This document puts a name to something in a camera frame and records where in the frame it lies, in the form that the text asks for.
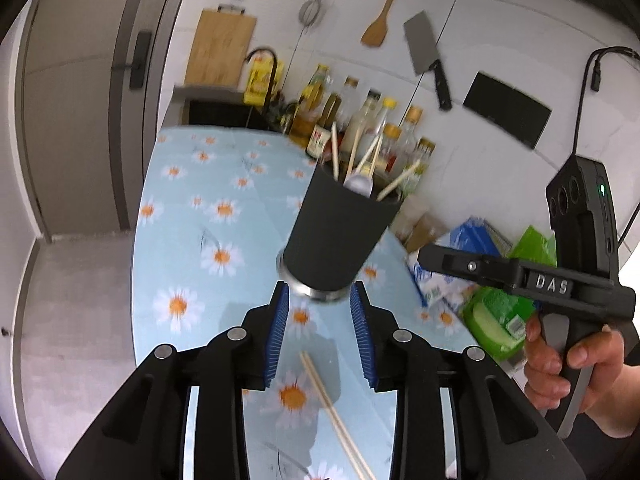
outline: knife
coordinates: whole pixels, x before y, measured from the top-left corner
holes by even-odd
[[[451,110],[451,95],[447,77],[444,74],[436,37],[431,22],[424,11],[404,22],[404,38],[409,45],[409,54],[414,64],[415,75],[433,70],[436,94],[440,110]]]

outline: human hand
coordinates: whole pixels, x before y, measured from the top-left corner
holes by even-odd
[[[527,355],[524,368],[527,377],[526,396],[538,410],[557,408],[560,400],[569,394],[570,383],[558,376],[562,359],[542,338],[538,314],[527,322],[524,348]],[[622,335],[606,325],[602,332],[583,339],[569,350],[567,363],[571,368],[581,369],[594,365],[580,412],[588,410],[611,389],[622,371],[624,354]]]

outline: blue floral tablecloth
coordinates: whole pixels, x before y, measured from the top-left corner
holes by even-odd
[[[284,247],[314,170],[285,137],[211,127],[165,129],[146,175],[132,271],[136,360],[155,346],[206,345],[250,308],[266,304]],[[371,303],[431,345],[462,351],[473,337],[446,307],[425,310],[387,232],[359,278]],[[244,392],[252,480],[355,480],[328,415],[306,376],[306,350],[378,480],[389,475],[396,394],[375,394],[362,375],[348,299],[315,304],[292,296],[276,378]],[[190,401],[184,478],[193,478],[197,388]],[[444,397],[447,461],[455,458]]]

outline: gray tile floor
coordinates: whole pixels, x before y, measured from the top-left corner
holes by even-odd
[[[135,368],[133,234],[43,245],[24,314],[22,393],[46,480]]]

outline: black cup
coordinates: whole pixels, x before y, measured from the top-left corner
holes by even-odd
[[[374,175],[371,198],[342,185],[333,176],[331,160],[316,165],[305,199],[286,247],[278,256],[278,271],[293,291],[319,301],[338,300],[398,213],[396,190],[380,202],[378,193],[388,181]]]

